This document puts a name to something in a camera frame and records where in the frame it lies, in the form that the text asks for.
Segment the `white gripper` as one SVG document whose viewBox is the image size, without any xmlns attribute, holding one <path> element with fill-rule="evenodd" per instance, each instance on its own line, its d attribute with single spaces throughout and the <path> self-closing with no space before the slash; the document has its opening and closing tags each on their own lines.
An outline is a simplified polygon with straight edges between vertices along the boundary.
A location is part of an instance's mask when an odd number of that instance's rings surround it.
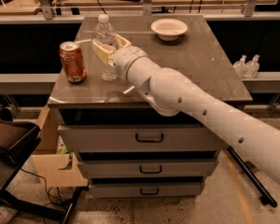
<svg viewBox="0 0 280 224">
<path fill-rule="evenodd" d="M 139 58 L 147 56 L 143 50 L 131 44 L 125 37 L 116 35 L 116 46 L 93 39 L 92 49 L 104 65 L 115 65 L 118 77 L 125 81 L 130 66 Z"/>
</svg>

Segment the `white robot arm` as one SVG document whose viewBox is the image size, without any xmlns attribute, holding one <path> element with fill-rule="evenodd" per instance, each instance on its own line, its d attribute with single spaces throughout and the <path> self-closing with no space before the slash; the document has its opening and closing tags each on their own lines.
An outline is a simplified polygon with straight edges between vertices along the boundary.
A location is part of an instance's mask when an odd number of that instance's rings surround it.
<svg viewBox="0 0 280 224">
<path fill-rule="evenodd" d="M 92 41 L 100 60 L 161 115 L 183 112 L 202 123 L 280 185 L 280 131 L 227 105 L 172 68 L 161 68 L 123 37 L 115 46 Z"/>
</svg>

